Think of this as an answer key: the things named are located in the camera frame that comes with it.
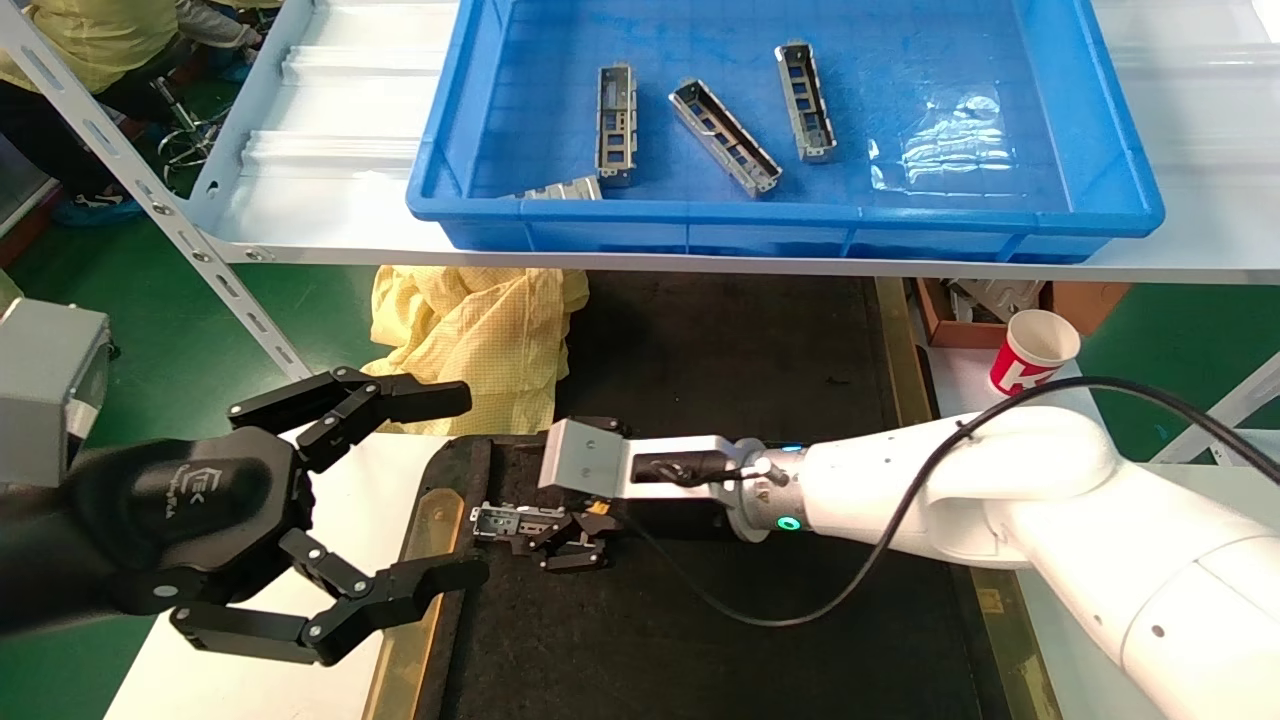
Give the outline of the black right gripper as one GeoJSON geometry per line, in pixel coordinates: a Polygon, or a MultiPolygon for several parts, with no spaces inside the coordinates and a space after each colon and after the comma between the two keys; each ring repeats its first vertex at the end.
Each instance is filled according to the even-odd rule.
{"type": "MultiPolygon", "coordinates": [[[[612,416],[568,416],[588,427],[612,433],[632,433],[626,423],[612,416]]],[[[708,486],[736,480],[739,470],[730,466],[722,452],[668,452],[635,456],[636,483],[708,486]]],[[[603,569],[608,564],[607,541],[622,523],[611,514],[609,501],[590,500],[581,507],[557,509],[548,518],[532,520],[522,532],[520,553],[548,573],[580,573],[603,569]]]]}

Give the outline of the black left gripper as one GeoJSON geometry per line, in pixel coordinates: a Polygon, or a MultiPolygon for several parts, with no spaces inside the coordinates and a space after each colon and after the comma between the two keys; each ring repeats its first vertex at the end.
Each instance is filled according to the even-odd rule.
{"type": "Polygon", "coordinates": [[[474,553],[445,553],[362,574],[303,532],[312,527],[308,471],[332,468],[387,423],[470,411],[462,380],[338,366],[233,404],[228,421],[241,429],[227,436],[82,454],[65,488],[105,562],[95,591],[110,610],[136,616],[205,602],[170,616],[196,650],[333,666],[370,635],[425,619],[435,597],[479,588],[489,566],[474,553]],[[303,432],[294,450],[278,436],[296,428],[303,432]],[[265,589],[291,560],[329,593],[329,609],[302,618],[225,606],[265,589]]]}

